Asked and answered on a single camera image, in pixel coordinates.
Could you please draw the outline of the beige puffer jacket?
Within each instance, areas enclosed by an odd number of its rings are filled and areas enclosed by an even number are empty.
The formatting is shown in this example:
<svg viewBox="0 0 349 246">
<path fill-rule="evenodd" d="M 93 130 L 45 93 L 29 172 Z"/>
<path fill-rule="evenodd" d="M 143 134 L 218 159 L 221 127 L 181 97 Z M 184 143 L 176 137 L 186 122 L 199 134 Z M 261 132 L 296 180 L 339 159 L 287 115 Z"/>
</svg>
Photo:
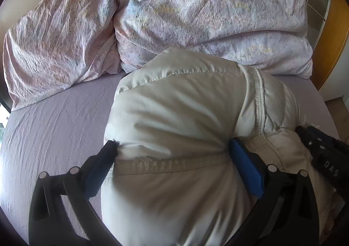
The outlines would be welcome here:
<svg viewBox="0 0 349 246">
<path fill-rule="evenodd" d="M 167 49 L 116 88 L 104 139 L 118 155 L 101 188 L 102 221 L 122 245 L 223 245 L 254 203 L 228 154 L 237 137 L 266 164 L 309 173 L 324 230 L 334 189 L 295 132 L 306 124 L 270 74 Z"/>
</svg>

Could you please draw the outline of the pink floral duvet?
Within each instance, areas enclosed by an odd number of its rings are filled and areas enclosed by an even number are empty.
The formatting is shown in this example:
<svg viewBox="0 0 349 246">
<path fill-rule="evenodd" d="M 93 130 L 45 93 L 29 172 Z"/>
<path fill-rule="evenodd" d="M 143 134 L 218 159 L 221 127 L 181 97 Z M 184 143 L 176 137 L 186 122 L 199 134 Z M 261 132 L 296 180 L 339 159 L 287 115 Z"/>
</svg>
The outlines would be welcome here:
<svg viewBox="0 0 349 246">
<path fill-rule="evenodd" d="M 305 0 L 41 0 L 5 34 L 3 72 L 14 110 L 170 47 L 308 79 L 307 28 Z"/>
</svg>

